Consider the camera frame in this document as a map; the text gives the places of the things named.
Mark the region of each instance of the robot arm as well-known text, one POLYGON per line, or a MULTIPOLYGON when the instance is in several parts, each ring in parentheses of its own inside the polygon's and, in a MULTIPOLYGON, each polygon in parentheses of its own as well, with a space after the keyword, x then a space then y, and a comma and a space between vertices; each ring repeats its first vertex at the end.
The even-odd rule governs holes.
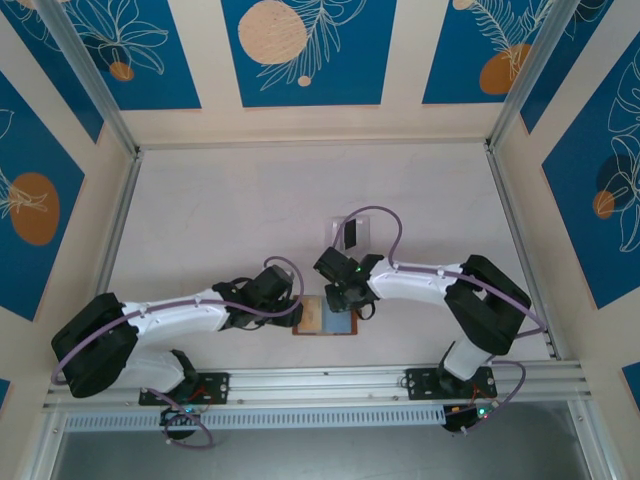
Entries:
POLYGON ((325 292, 334 312, 359 309, 389 298, 448 307, 465 334, 450 347, 440 364, 440 384, 452 396, 466 387, 465 383, 487 360, 509 352, 524 314, 490 292, 444 272, 473 276, 523 306, 531 305, 517 285, 478 255, 463 264, 446 266, 391 265, 381 255, 367 255, 358 263, 329 248, 314 269, 331 282, 325 292))
POLYGON ((128 316, 127 321, 77 352, 63 368, 72 395, 88 397, 110 386, 147 387, 170 392, 180 403, 197 386, 198 374, 183 352, 166 348, 171 340, 186 334, 245 328, 251 322, 258 326, 297 325, 302 305, 284 316, 259 315, 293 307, 292 282, 283 269, 270 266, 255 279, 218 283, 196 295, 159 302, 121 303, 113 293, 102 294, 58 332, 51 345, 62 361, 89 335, 128 316))

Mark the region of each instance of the cream wall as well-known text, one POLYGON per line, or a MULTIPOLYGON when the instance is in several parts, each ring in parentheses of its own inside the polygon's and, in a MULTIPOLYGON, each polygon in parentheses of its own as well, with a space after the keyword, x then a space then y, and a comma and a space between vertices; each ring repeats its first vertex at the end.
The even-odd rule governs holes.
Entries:
POLYGON ((640 413, 621 368, 640 361, 640 290, 596 309, 541 164, 637 35, 638 18, 637 0, 615 0, 531 136, 518 120, 498 151, 546 300, 582 362, 629 478, 640 478, 640 413))
POLYGON ((51 337, 94 293, 129 159, 107 129, 94 145, 1 14, 0 70, 85 174, 36 320, 0 308, 0 378, 12 385, 0 417, 0 477, 11 479, 37 436, 37 412, 55 365, 51 337))
POLYGON ((170 0, 202 110, 123 116, 141 145, 486 138, 502 104, 422 105, 449 1, 398 0, 380 106, 244 109, 220 0, 170 0))

